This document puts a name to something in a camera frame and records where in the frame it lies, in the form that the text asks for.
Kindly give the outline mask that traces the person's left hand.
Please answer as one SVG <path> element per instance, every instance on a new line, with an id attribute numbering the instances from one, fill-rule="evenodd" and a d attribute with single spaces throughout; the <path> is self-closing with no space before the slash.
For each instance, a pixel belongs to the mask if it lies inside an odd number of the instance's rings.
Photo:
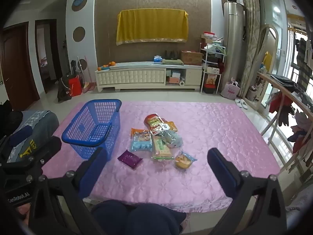
<path id="1" fill-rule="evenodd" d="M 23 221 L 25 225 L 29 225 L 30 208 L 31 208 L 31 203 L 26 203 L 15 209 L 17 211 L 17 214 L 20 220 Z"/>

